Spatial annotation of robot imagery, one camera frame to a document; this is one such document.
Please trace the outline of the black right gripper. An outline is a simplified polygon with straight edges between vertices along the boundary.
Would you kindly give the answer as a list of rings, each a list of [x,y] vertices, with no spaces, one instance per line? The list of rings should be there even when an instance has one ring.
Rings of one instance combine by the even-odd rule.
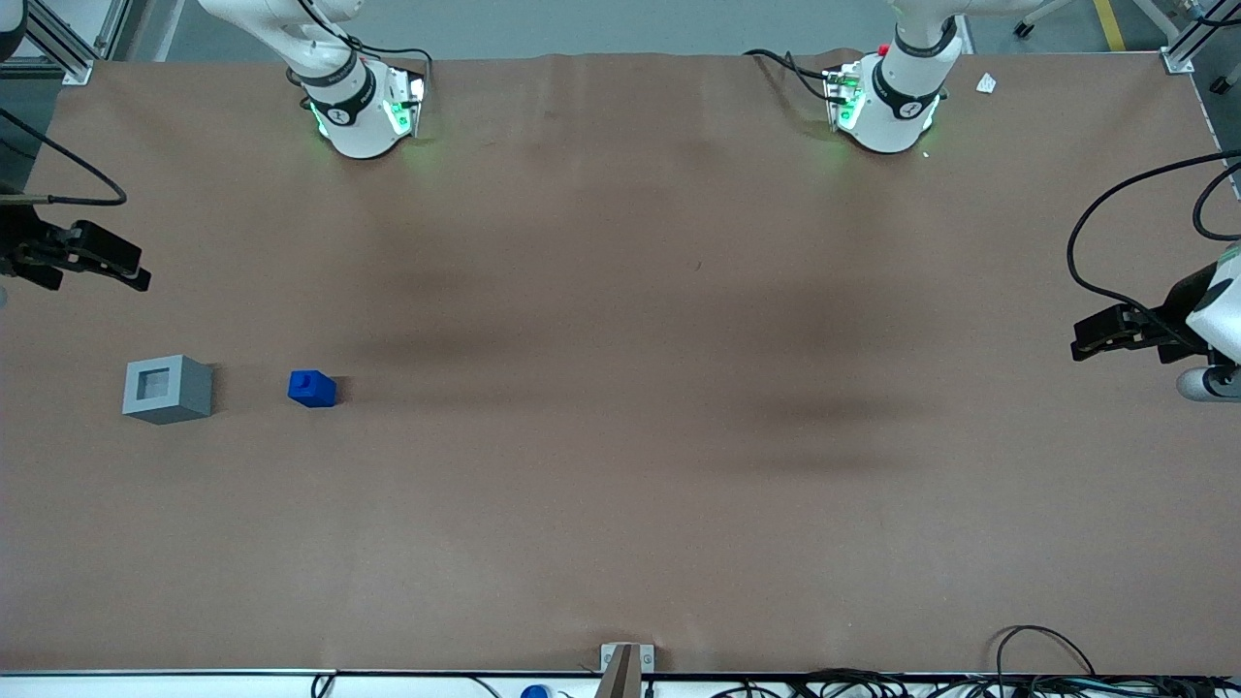
[[[68,256],[68,242],[76,255]],[[151,281],[149,270],[141,270],[141,248],[110,230],[88,220],[61,227],[32,206],[2,206],[1,274],[57,291],[63,270],[102,274],[138,292],[146,292]]]

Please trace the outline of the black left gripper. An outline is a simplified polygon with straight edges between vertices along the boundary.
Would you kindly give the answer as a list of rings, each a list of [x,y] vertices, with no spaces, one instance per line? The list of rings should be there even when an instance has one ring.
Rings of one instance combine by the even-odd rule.
[[[1176,337],[1170,332],[1165,332],[1163,342],[1159,335],[1147,337],[1144,332],[1149,318],[1145,313],[1131,303],[1117,303],[1073,323],[1073,342],[1069,344],[1072,360],[1087,361],[1107,351],[1134,351],[1150,347],[1158,347],[1162,364],[1184,361],[1193,355],[1207,355],[1207,343],[1188,325],[1188,315],[1206,296],[1215,270],[1216,265],[1207,265],[1186,274],[1167,292],[1162,306],[1154,309]]]

